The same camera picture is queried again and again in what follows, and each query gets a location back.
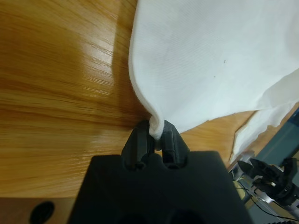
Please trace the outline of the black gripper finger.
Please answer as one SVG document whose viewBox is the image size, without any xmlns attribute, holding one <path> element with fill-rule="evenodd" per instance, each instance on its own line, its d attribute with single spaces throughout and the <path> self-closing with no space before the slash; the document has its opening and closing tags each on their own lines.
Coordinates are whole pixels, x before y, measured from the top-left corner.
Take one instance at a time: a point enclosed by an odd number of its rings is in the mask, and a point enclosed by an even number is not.
<svg viewBox="0 0 299 224">
<path fill-rule="evenodd" d="M 143 170 L 148 158 L 154 153 L 155 140 L 149 134 L 149 121 L 139 122 L 132 130 L 122 152 L 121 157 L 128 170 Z"/>
<path fill-rule="evenodd" d="M 246 175 L 248 175 L 252 170 L 252 165 L 244 161 L 238 161 L 238 166 L 240 167 L 241 171 Z"/>
<path fill-rule="evenodd" d="M 168 168 L 183 168 L 187 163 L 189 148 L 176 127 L 164 121 L 164 128 L 160 139 L 163 163 Z"/>
</svg>

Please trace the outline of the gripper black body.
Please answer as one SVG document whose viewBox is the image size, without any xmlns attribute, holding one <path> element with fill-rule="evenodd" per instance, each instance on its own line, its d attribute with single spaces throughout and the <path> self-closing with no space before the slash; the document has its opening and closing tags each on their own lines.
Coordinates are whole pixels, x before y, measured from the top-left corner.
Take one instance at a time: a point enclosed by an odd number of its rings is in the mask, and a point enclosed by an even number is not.
<svg viewBox="0 0 299 224">
<path fill-rule="evenodd" d="M 256 159 L 251 159 L 251 162 L 261 176 L 253 181 L 255 187 L 281 206 L 290 206 L 299 199 L 299 188 L 293 183 L 298 171 L 295 158 L 283 160 L 283 171 Z"/>
</svg>

